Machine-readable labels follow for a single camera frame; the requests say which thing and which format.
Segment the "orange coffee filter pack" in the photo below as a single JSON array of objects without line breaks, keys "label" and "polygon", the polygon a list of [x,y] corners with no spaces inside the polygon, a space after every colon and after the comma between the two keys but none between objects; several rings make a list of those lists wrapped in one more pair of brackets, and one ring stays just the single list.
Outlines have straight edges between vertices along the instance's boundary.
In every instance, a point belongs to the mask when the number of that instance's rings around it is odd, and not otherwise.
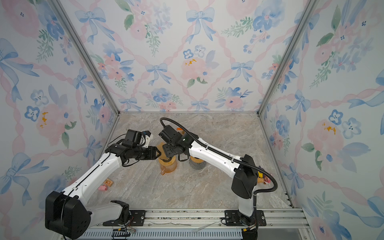
[{"label": "orange coffee filter pack", "polygon": [[181,135],[185,134],[185,131],[181,128],[177,128],[177,132],[179,132]]}]

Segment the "wooden ring dripper holder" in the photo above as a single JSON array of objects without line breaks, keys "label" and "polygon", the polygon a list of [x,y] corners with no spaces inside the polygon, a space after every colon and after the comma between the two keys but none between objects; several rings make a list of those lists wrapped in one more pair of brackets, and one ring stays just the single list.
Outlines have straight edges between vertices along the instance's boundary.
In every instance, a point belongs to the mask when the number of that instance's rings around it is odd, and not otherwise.
[{"label": "wooden ring dripper holder", "polygon": [[190,157],[190,161],[191,161],[192,163],[195,163],[195,164],[203,164],[203,163],[205,163],[204,160],[201,160],[201,159],[199,159],[199,158],[194,158],[194,157]]}]

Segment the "grey glass carafe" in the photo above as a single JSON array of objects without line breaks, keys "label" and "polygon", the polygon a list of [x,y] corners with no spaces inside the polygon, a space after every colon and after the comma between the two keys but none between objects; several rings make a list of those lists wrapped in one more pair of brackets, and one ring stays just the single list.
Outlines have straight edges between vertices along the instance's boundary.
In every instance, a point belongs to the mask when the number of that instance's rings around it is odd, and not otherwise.
[{"label": "grey glass carafe", "polygon": [[201,163],[196,163],[194,161],[189,161],[189,165],[194,169],[194,170],[202,170],[206,167],[207,163],[206,162],[201,162]]}]

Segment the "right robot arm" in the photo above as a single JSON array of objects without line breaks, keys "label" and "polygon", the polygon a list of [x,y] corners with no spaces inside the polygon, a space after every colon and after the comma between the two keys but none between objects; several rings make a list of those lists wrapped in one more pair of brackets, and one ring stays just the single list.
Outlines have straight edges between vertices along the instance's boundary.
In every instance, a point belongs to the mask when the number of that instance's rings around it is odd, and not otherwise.
[{"label": "right robot arm", "polygon": [[259,174],[251,156],[235,156],[207,144],[195,134],[181,134],[170,125],[166,125],[159,133],[165,141],[163,150],[167,158],[185,155],[211,164],[223,171],[232,179],[231,190],[239,198],[238,215],[245,226],[256,223],[256,204],[254,191],[258,184]]}]

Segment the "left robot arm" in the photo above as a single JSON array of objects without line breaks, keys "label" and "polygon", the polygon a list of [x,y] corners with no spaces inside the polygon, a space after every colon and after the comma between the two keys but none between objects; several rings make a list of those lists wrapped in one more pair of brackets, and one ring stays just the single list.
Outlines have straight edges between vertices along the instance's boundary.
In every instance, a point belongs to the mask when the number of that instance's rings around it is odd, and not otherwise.
[{"label": "left robot arm", "polygon": [[112,200],[102,206],[89,208],[88,202],[103,182],[117,169],[131,167],[135,163],[156,160],[161,152],[150,146],[153,134],[150,131],[128,130],[118,140],[108,144],[100,159],[78,180],[46,197],[45,227],[72,240],[81,237],[88,228],[112,221],[127,227],[133,219],[130,206]]}]

